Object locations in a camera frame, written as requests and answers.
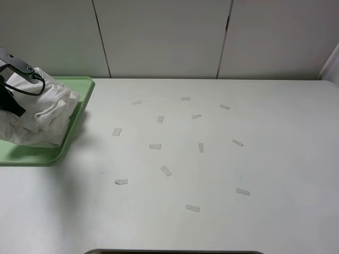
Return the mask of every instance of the paper scrap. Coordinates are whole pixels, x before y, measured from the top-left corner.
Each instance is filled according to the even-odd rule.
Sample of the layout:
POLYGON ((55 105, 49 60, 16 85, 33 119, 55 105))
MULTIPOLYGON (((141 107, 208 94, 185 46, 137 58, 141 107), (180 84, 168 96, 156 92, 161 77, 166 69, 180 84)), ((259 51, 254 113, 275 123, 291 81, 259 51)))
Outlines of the paper scrap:
POLYGON ((198 143, 198 145, 200 152, 203 153, 203 143, 198 143))
POLYGON ((172 175, 172 173, 170 172, 170 170, 166 166, 162 167, 161 170, 164 172, 164 174, 166 176, 171 176, 172 175))
POLYGON ((200 207, 196 207, 196 206, 193 206, 193 205, 186 205, 186 209, 195 211, 197 213, 199 213, 199 211, 200 211, 200 207))
POLYGON ((158 116, 158 123, 163 123, 164 118, 162 115, 158 116))
POLYGON ((235 140, 235 139, 233 140, 233 143, 236 143, 236 144, 238 144, 238 145, 241 146, 241 147, 244 145, 244 144, 240 143, 239 141, 237 141, 237 140, 235 140))
POLYGON ((192 119, 196 119, 198 117, 201 117, 201 115, 192 115, 192 119))
POLYGON ((239 193, 239 194, 244 194, 244 195, 249 196, 249 192, 246 191, 246 190, 243 190, 243 189, 237 188, 237 190, 236 190, 235 192, 236 192, 236 193, 239 193))
POLYGON ((161 149, 161 144, 150 144, 149 148, 150 149, 161 149))
POLYGON ((115 180, 115 184, 117 185, 127 184, 127 179, 115 180))
POLYGON ((225 108, 225 109, 227 109, 227 110, 229 110, 229 109, 230 109, 230 107, 228 107, 228 106, 225 106, 225 105, 220 105, 220 107, 222 107, 222 108, 225 108))
POLYGON ((121 132, 121 131, 122 131, 122 129, 120 129, 120 128, 115 128, 112 135, 118 137, 118 136, 120 135, 120 132, 121 132))

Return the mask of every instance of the white table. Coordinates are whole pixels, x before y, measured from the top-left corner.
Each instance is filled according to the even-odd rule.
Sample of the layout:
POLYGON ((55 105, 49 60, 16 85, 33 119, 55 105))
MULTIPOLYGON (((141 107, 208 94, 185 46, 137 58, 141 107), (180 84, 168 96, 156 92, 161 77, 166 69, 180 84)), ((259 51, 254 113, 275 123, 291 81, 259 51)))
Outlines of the white table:
POLYGON ((0 168, 0 253, 338 252, 339 89, 333 83, 95 82, 64 160, 0 168), (194 114, 202 116, 193 120, 194 114), (114 128, 122 128, 119 137, 114 128), (160 170, 164 165, 170 177, 160 170))

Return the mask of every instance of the white towel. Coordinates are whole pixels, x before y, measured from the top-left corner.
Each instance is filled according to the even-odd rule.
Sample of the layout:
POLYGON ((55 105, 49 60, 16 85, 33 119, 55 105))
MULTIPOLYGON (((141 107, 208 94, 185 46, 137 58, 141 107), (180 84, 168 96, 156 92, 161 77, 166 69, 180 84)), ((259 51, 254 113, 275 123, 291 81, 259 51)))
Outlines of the white towel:
MULTIPOLYGON (((40 68, 35 70, 46 82, 44 92, 40 96, 29 96, 11 90, 16 102, 26 112, 18 117, 0 110, 0 139, 31 147, 59 147, 80 94, 60 84, 40 68)), ((16 73, 7 84, 31 93, 38 93, 42 88, 41 81, 31 84, 16 73)))

